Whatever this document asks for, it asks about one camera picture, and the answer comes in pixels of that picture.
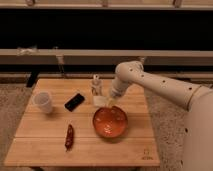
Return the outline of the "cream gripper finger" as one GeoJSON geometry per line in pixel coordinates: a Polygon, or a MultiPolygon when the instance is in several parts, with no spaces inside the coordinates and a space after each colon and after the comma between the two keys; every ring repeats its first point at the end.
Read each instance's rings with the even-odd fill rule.
{"type": "Polygon", "coordinates": [[[109,97],[109,98],[106,100],[106,107],[111,108],[111,107],[114,106],[114,105],[115,105],[115,99],[109,97]]]}

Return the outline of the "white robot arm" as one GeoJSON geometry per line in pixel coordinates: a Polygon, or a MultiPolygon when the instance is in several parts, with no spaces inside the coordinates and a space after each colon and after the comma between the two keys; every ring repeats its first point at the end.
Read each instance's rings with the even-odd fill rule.
{"type": "Polygon", "coordinates": [[[116,66],[109,96],[121,98],[132,84],[188,111],[181,171],[213,171],[213,89],[147,73],[141,62],[131,61],[116,66]]]}

